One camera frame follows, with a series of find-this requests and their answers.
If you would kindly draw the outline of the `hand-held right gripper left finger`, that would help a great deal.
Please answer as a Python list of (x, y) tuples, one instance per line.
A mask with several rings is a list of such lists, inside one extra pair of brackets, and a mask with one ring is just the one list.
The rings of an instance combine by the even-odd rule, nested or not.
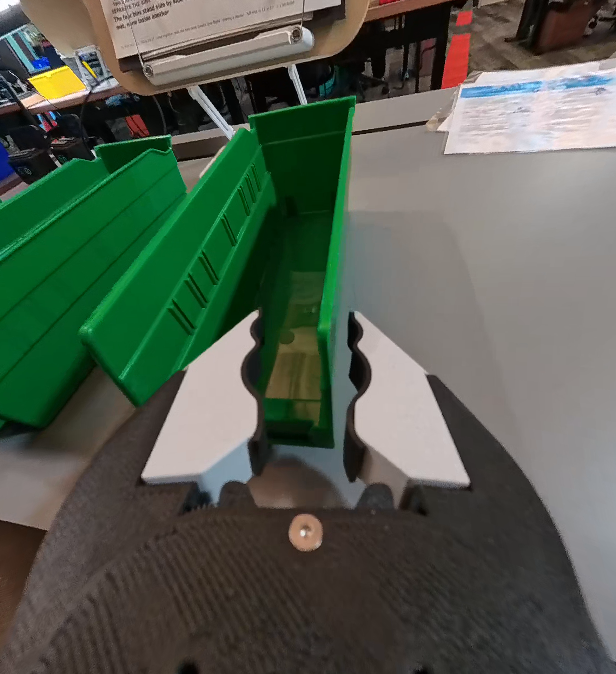
[(252, 311), (184, 370), (141, 473), (151, 486), (191, 485), (219, 504), (228, 484), (247, 484), (270, 461), (261, 375), (263, 315)]

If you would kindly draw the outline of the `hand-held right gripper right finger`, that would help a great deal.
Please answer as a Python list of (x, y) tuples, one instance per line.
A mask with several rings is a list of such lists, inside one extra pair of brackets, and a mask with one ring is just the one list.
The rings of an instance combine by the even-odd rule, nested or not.
[(359, 311), (348, 316), (347, 345), (356, 389), (344, 431), (348, 481), (386, 486), (396, 508), (416, 487), (469, 488), (425, 368)]

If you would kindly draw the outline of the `grey desk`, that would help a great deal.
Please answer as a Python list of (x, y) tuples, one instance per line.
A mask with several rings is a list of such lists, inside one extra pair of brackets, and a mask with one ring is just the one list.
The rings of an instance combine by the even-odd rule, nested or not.
[[(0, 673), (616, 673), (616, 147), (448, 156), (419, 98), (354, 106), (332, 448), (271, 443), (219, 504), (144, 484), (187, 366), (136, 407), (94, 358), (2, 434), (98, 447)], [(469, 488), (348, 481), (352, 311), (427, 371)]]

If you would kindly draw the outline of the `white blue paper sheet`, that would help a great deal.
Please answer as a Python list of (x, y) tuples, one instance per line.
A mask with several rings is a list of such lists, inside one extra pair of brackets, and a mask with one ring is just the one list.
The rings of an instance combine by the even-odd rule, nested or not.
[(616, 67), (481, 73), (459, 87), (436, 131), (448, 156), (616, 147)]

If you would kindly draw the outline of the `large yellow bin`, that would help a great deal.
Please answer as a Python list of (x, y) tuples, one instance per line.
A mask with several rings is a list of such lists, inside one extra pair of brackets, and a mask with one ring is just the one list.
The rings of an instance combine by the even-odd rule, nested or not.
[(42, 72), (28, 78), (28, 82), (43, 98), (54, 100), (87, 90), (84, 82), (68, 66)]

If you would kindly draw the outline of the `orange traffic cone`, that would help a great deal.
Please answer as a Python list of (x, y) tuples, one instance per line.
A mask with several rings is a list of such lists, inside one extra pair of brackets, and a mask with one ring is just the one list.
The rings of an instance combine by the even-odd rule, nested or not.
[(473, 10), (463, 9), (450, 25), (441, 89), (455, 88), (468, 76)]

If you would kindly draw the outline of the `clear acrylic sign holder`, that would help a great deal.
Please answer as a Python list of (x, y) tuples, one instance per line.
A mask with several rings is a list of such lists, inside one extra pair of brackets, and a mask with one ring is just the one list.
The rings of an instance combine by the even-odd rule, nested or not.
[(106, 78), (106, 66), (96, 46), (89, 45), (75, 51), (79, 72), (85, 82), (92, 86)]

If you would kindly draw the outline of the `wooden document stand white base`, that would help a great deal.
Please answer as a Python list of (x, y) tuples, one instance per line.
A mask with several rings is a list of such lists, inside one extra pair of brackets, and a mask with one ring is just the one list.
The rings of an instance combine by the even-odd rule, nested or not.
[(129, 92), (148, 97), (185, 88), (208, 113), (213, 113), (213, 105), (202, 91), (204, 84), (278, 68), (288, 71), (304, 104), (296, 65), (343, 51), (354, 40), (369, 8), (368, 1), (343, 1), (341, 7), (315, 12), (309, 20), (119, 59), (101, 2), (20, 1), (20, 5), (65, 55), (89, 45), (98, 47), (114, 78)]

